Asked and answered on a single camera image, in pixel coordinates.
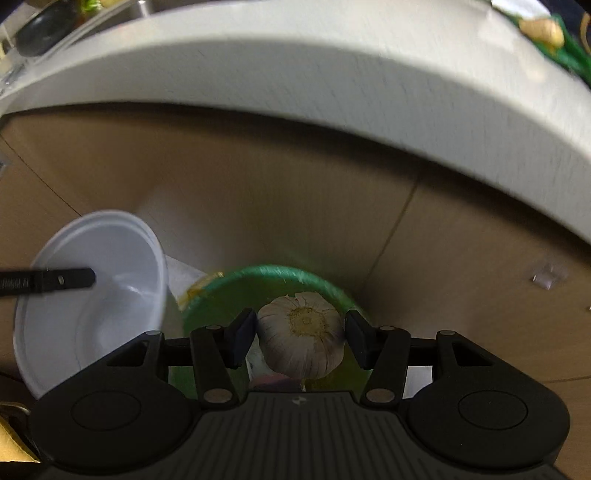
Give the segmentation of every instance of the ribbed black surface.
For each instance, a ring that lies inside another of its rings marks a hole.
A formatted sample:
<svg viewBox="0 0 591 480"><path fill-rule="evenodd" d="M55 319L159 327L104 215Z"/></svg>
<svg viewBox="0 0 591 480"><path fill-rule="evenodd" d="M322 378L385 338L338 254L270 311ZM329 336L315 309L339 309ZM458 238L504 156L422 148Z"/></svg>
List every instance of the ribbed black surface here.
<svg viewBox="0 0 591 480"><path fill-rule="evenodd" d="M502 475L559 480L549 466ZM57 469L42 479L94 478ZM250 393L232 411L207 413L169 457L118 479L403 479L499 478L465 472L430 457L392 413L359 407L348 393Z"/></svg>

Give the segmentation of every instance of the screw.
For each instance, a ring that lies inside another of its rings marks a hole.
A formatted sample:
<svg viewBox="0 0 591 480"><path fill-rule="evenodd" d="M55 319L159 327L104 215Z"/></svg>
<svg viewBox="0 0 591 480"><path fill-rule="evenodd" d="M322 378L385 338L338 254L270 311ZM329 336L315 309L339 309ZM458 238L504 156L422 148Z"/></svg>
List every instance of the screw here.
<svg viewBox="0 0 591 480"><path fill-rule="evenodd" d="M227 403L232 399L232 392L225 388L212 388L203 394L203 398L209 403Z"/></svg>
<svg viewBox="0 0 591 480"><path fill-rule="evenodd" d="M372 403L390 403L395 396L394 392L387 388L372 388L365 394L365 398Z"/></svg>

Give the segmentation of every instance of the black handle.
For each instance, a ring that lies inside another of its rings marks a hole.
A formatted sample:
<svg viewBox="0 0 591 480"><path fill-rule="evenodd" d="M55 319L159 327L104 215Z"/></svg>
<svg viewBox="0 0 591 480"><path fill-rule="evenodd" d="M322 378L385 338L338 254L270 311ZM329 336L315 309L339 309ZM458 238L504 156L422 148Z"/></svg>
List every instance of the black handle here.
<svg viewBox="0 0 591 480"><path fill-rule="evenodd" d="M89 288L96 282L91 268L0 271L0 297L40 294L54 290Z"/></svg>

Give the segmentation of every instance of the black oval object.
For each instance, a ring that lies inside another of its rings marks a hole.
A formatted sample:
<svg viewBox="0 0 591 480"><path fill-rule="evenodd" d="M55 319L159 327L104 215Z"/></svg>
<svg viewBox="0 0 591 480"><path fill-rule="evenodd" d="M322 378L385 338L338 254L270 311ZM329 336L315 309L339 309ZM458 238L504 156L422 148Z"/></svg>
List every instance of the black oval object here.
<svg viewBox="0 0 591 480"><path fill-rule="evenodd" d="M56 0L30 19L14 36L15 46L23 57L44 54L76 27L76 0Z"/></svg>

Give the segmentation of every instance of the white countertop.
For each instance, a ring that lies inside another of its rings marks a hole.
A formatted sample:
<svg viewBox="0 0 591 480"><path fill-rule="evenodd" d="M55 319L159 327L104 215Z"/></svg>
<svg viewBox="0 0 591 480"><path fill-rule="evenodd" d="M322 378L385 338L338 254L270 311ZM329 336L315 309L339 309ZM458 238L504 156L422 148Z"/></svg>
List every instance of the white countertop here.
<svg viewBox="0 0 591 480"><path fill-rule="evenodd" d="M406 148L591 242L591 90L478 0L196 5L34 66L0 112L170 102L299 119Z"/></svg>

